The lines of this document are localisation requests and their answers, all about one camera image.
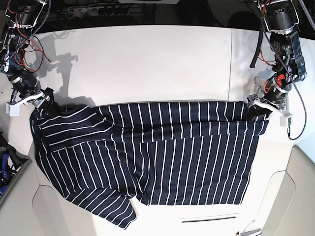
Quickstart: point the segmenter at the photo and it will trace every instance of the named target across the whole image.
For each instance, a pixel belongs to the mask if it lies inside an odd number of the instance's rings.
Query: clothing
[[[31,115],[36,161],[68,201],[121,228],[129,199],[154,205],[240,204],[266,117],[240,102],[67,108]]]

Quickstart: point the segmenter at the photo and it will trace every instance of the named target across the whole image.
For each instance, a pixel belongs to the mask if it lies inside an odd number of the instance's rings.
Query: table surface
[[[85,103],[101,106],[117,103],[148,101],[245,101],[253,93],[254,78],[269,78],[271,68],[257,61],[250,69],[258,32],[240,29],[185,26],[121,26],[77,29],[40,34],[46,55],[39,71],[42,88],[55,91],[60,104]],[[305,57],[307,79],[298,84],[305,99],[309,117],[315,115],[311,105],[312,87],[315,84],[315,42],[301,39]],[[272,59],[266,40],[263,54]],[[29,54],[28,63],[37,67],[40,54]],[[5,114],[5,103],[12,90],[5,75],[0,74],[0,124],[8,134],[11,145],[34,159],[33,140],[29,117],[31,105],[21,107],[19,117]],[[292,136],[303,126],[304,115],[296,91],[289,94],[289,109],[294,114]],[[307,132],[315,130],[308,123]],[[239,206],[145,206],[136,199],[132,203],[138,219],[128,228],[128,233],[154,235],[182,232],[188,235],[201,227],[220,235],[233,235],[254,220],[262,202],[270,177],[286,169],[293,142],[287,138],[286,128],[272,114],[267,131],[261,136],[252,166],[251,181],[244,201]],[[38,183],[51,186],[35,165]],[[125,234],[106,220],[60,199],[65,219],[73,235],[85,235],[89,227],[77,224],[77,219],[89,217],[97,234],[110,232]],[[236,221],[222,223],[181,224],[180,218],[208,217],[239,213]]]

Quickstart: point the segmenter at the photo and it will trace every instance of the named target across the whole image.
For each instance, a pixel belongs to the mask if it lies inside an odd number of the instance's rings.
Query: white table
[[[249,68],[258,32],[248,30],[123,26],[59,31],[38,37],[52,61],[51,65],[45,61],[40,71],[41,85],[54,89],[56,101],[60,104],[70,102],[100,106],[147,101],[245,101],[253,93],[255,76],[267,79],[272,75],[271,68],[259,60],[255,69]],[[299,88],[311,116],[315,110],[308,98],[315,82],[312,56],[315,54],[315,42],[302,39],[301,45],[308,77],[299,84]],[[262,49],[265,58],[273,58],[266,40]],[[40,59],[37,55],[36,65]],[[35,54],[28,55],[28,62],[35,60]],[[29,126],[33,107],[21,107],[19,117],[9,118],[4,106],[10,98],[11,85],[3,74],[0,77],[0,119],[3,120],[3,128],[8,133],[10,144],[34,159]],[[290,93],[289,103],[294,114],[292,136],[295,136],[303,126],[304,118],[295,91]],[[314,125],[309,123],[305,137],[314,130]],[[115,235],[191,235],[196,230],[213,235],[233,235],[255,219],[270,177],[286,169],[292,146],[286,128],[280,127],[279,117],[272,114],[266,134],[260,138],[251,181],[243,204],[239,206],[147,207],[133,200],[138,219],[125,232],[60,196],[59,203],[69,232],[76,236],[87,235],[90,231],[99,235],[104,232]],[[37,166],[35,169],[39,184],[51,186]],[[239,213],[237,220],[220,223],[181,224],[180,220],[235,213]],[[78,224],[82,219],[89,219],[91,223]]]

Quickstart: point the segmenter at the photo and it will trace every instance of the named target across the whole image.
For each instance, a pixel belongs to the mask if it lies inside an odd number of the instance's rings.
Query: shirt sleeve
[[[126,229],[137,218],[129,199],[115,190],[83,189],[71,192],[66,199],[122,229]]]

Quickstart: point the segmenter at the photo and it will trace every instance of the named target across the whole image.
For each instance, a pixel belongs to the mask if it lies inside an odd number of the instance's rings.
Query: fabric
[[[266,117],[239,102],[67,108],[31,115],[36,161],[68,201],[121,228],[130,198],[154,205],[240,204]]]

